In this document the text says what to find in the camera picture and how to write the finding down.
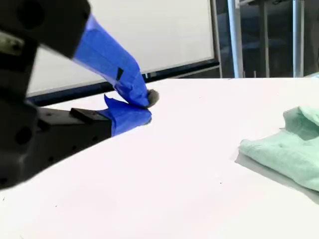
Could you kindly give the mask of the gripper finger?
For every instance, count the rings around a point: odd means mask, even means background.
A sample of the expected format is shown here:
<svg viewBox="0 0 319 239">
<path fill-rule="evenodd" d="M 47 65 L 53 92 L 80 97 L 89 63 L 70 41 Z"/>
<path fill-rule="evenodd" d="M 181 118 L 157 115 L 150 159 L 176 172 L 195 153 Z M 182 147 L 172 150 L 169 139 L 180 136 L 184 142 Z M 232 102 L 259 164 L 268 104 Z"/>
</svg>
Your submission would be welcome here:
<svg viewBox="0 0 319 239">
<path fill-rule="evenodd" d="M 106 109 L 97 111 L 38 108 L 37 164 L 52 165 L 152 120 L 147 108 L 108 97 L 104 101 Z"/>
<path fill-rule="evenodd" d="M 22 100 L 39 46 L 102 76 L 129 104 L 150 108 L 149 90 L 133 58 L 95 19 L 86 0 L 3 0 L 0 3 L 0 88 Z"/>
</svg>

